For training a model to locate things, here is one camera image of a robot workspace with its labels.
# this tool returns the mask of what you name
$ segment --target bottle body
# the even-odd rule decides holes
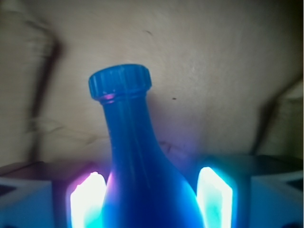
[[[193,189],[158,145],[145,97],[136,90],[101,102],[112,144],[101,227],[203,227]]]

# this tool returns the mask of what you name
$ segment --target light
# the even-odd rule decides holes
[[[233,190],[210,167],[199,172],[197,201],[207,228],[231,228]]]
[[[94,227],[101,224],[100,212],[105,198],[105,179],[97,172],[77,185],[72,192],[71,224],[72,228]]]

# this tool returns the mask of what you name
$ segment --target dark surface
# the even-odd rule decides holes
[[[288,156],[212,155],[200,163],[199,170],[206,166],[222,170],[235,181],[238,193],[236,227],[248,227],[251,177],[300,171],[303,160]]]
[[[293,186],[294,188],[300,190],[300,191],[303,191],[303,179],[300,179],[300,180],[293,180],[293,181],[290,181],[290,182],[287,182],[287,184]]]
[[[0,185],[0,196],[3,196],[11,191],[14,191],[16,187]]]
[[[14,163],[0,168],[0,176],[5,178],[16,178],[24,180],[52,181],[53,212],[55,226],[57,228],[67,227],[66,215],[66,191],[69,185],[79,179],[83,174],[100,169],[93,162],[64,161],[44,163],[25,162]]]

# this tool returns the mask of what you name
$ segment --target cyan light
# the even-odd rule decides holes
[[[89,228],[101,224],[105,188],[105,179],[97,172],[92,172],[84,182],[77,185],[70,197],[72,228]]]
[[[210,167],[199,172],[197,200],[207,228],[231,228],[232,188]]]

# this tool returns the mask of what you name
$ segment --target white light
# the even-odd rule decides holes
[[[84,182],[72,192],[71,223],[72,228],[87,228],[100,220],[100,212],[105,198],[105,179],[92,172]]]
[[[199,172],[197,200],[207,228],[231,228],[233,190],[210,167]]]

